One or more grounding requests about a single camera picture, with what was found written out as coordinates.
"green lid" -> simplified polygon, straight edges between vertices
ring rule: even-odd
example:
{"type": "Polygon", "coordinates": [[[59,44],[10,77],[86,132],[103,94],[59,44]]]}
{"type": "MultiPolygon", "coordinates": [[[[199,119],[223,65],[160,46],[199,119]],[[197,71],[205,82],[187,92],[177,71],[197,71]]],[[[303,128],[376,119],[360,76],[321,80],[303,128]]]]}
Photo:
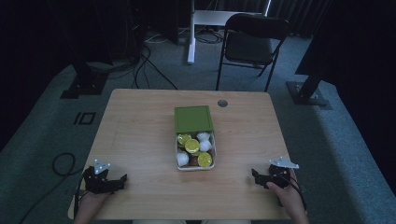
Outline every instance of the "green lid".
{"type": "Polygon", "coordinates": [[[177,133],[213,131],[208,105],[175,107],[175,123],[177,133]]]}

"white desk leg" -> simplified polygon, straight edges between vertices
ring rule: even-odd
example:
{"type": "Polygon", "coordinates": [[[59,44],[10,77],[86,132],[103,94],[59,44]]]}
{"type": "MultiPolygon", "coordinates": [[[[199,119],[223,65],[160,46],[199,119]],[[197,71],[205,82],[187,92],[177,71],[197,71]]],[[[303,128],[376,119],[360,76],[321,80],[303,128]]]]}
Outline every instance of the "white desk leg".
{"type": "Polygon", "coordinates": [[[190,18],[190,47],[189,47],[189,58],[187,59],[188,64],[193,64],[194,63],[194,55],[195,55],[195,22],[194,22],[194,13],[195,13],[195,8],[194,8],[194,0],[191,0],[191,18],[190,18]]]}

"black chair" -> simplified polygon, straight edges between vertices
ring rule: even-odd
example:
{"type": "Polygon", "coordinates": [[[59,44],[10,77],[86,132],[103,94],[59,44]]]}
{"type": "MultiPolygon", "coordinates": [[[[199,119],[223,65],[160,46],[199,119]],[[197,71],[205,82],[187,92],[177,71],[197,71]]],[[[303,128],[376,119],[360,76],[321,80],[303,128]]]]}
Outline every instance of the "black chair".
{"type": "Polygon", "coordinates": [[[279,48],[288,34],[289,23],[283,19],[246,13],[232,15],[225,24],[216,91],[219,90],[221,67],[224,64],[256,69],[263,66],[259,77],[271,64],[271,71],[264,89],[267,91],[274,73],[279,48]],[[274,50],[272,41],[276,42],[274,50]],[[225,63],[224,57],[231,63],[225,63]]]}

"tabletop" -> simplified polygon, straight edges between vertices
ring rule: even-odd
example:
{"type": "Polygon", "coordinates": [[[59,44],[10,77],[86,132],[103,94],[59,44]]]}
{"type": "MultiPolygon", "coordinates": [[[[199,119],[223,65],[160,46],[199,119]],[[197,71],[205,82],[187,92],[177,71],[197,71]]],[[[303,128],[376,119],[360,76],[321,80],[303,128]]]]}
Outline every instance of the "tabletop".
{"type": "Polygon", "coordinates": [[[86,168],[97,159],[111,164],[108,179],[128,175],[125,189],[108,198],[97,219],[283,219],[275,194],[251,175],[252,168],[268,174],[268,161],[279,156],[289,154],[268,93],[119,89],[110,96],[86,168]],[[210,108],[216,165],[183,172],[174,113],[194,105],[210,108]]]}

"blue-gray floor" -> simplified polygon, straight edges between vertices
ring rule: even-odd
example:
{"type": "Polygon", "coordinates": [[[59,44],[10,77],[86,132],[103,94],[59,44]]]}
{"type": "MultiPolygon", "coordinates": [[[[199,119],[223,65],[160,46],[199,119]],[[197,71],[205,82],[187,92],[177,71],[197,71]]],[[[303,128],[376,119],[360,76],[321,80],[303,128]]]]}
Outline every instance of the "blue-gray floor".
{"type": "MultiPolygon", "coordinates": [[[[311,223],[395,223],[396,200],[333,85],[322,82],[319,90],[332,110],[295,105],[287,81],[304,81],[294,72],[309,39],[289,37],[283,45],[269,93],[272,96],[291,159],[299,163],[297,176],[306,187],[311,223]]],[[[180,90],[213,91],[216,85],[220,44],[197,42],[195,63],[187,64],[187,42],[180,45],[153,39],[147,43],[150,61],[180,90]]],[[[0,223],[19,223],[28,209],[63,178],[52,171],[53,159],[63,152],[76,156],[74,170],[85,164],[106,102],[112,90],[131,88],[134,72],[109,75],[101,95],[60,99],[75,77],[66,67],[49,84],[35,108],[0,154],[0,223]],[[93,123],[75,123],[78,113],[95,113],[93,123]]],[[[255,70],[224,67],[221,91],[263,91],[267,76],[255,70]]],[[[137,76],[141,89],[173,89],[152,65],[137,76]]],[[[56,167],[67,172],[68,157],[56,167]]],[[[67,210],[79,176],[71,175],[32,210],[24,223],[72,223],[67,210]]],[[[96,221],[130,223],[130,221],[96,221]]],[[[257,223],[290,223],[260,220],[257,223]]]]}

